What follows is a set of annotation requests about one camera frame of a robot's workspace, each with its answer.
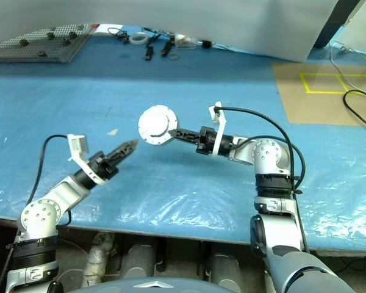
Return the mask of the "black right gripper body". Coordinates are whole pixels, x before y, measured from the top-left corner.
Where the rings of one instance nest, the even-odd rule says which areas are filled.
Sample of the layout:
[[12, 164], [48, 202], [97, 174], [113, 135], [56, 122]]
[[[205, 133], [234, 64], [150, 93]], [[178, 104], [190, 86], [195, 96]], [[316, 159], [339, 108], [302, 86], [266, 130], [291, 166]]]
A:
[[213, 152], [217, 132], [214, 128], [202, 126], [199, 131], [199, 140], [196, 152], [200, 154], [211, 154]]

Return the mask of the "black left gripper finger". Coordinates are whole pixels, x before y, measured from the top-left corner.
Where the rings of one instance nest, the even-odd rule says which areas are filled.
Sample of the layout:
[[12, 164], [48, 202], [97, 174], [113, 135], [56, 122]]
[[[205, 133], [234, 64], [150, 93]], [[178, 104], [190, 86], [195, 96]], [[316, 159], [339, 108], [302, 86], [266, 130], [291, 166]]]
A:
[[124, 142], [113, 151], [113, 165], [117, 166], [137, 148], [138, 142]]
[[122, 143], [119, 147], [108, 154], [109, 159], [125, 159], [132, 154], [139, 143], [138, 139]]

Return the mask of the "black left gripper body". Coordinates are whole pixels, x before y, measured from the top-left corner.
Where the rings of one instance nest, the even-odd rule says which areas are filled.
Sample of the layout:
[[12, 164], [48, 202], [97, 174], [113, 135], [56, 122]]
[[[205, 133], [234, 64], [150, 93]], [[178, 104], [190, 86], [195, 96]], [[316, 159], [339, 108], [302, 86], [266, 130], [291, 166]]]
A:
[[107, 155], [102, 151], [95, 153], [89, 158], [89, 166], [103, 180], [111, 179], [119, 172], [113, 152]]

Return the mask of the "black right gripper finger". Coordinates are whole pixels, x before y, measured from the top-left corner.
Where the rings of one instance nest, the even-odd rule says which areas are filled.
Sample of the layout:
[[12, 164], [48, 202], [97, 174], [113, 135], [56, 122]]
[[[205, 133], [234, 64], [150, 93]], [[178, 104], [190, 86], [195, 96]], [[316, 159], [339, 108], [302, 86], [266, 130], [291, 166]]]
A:
[[194, 145], [197, 145], [199, 142], [199, 136], [175, 136], [174, 138], [178, 141], [191, 143]]
[[200, 134], [188, 129], [176, 128], [168, 132], [174, 138], [199, 138]]

